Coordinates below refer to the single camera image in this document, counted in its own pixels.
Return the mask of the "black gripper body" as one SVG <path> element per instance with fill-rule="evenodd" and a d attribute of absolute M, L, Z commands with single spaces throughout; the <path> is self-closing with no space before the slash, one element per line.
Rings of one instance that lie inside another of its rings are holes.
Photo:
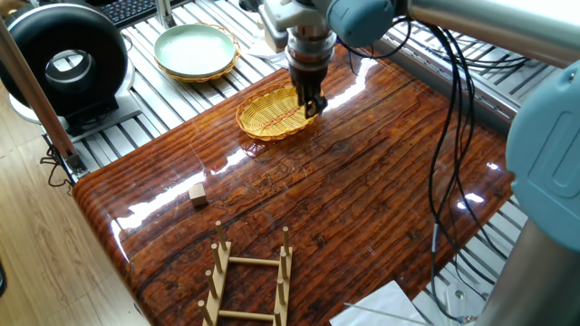
<path fill-rule="evenodd" d="M 307 90 L 307 100 L 311 100 L 315 94 L 322 93 L 321 84 L 326 77 L 327 67 L 319 67 L 313 70 L 305 70 L 301 67 L 291 65 L 289 72 L 292 84 L 304 85 Z"/>

